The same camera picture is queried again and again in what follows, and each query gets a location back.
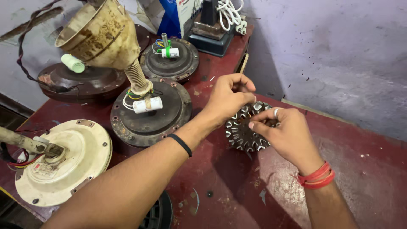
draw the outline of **metal shaft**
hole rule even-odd
[[[47,147],[47,145],[42,142],[32,140],[29,137],[14,133],[3,127],[0,127],[0,141],[37,154],[44,153],[44,150]]]
[[[125,69],[125,73],[134,94],[143,96],[153,88],[153,83],[144,77],[138,59],[128,69]]]
[[[162,41],[164,43],[164,47],[168,47],[170,44],[168,43],[168,37],[166,33],[161,34]]]

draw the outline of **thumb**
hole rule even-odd
[[[249,128],[254,132],[265,137],[269,142],[273,139],[273,136],[276,135],[280,130],[264,125],[261,122],[251,121],[249,123]]]
[[[253,93],[237,92],[236,94],[238,94],[241,97],[242,105],[247,104],[247,103],[254,103],[257,101],[257,98]]]

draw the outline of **black wristband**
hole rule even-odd
[[[192,157],[192,151],[191,149],[185,144],[185,142],[180,139],[177,135],[175,134],[169,134],[168,137],[173,138],[174,140],[176,140],[183,148],[184,150],[188,153],[189,157]]]

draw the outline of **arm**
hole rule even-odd
[[[302,176],[310,175],[324,164],[324,160],[314,144],[305,116],[297,109],[280,108],[277,117],[281,124],[271,128],[266,124],[270,119],[277,119],[275,109],[254,116],[249,127],[264,136]],[[305,189],[305,198],[313,229],[359,228],[334,181],[320,189]]]
[[[220,77],[206,107],[175,134],[193,151],[241,106],[254,102],[248,92],[254,90],[242,74]],[[183,147],[165,138],[88,183],[43,228],[137,228],[186,159]]]

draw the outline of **fan label sticker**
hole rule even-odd
[[[42,162],[36,162],[32,171],[40,176],[53,178],[57,174],[58,168]]]

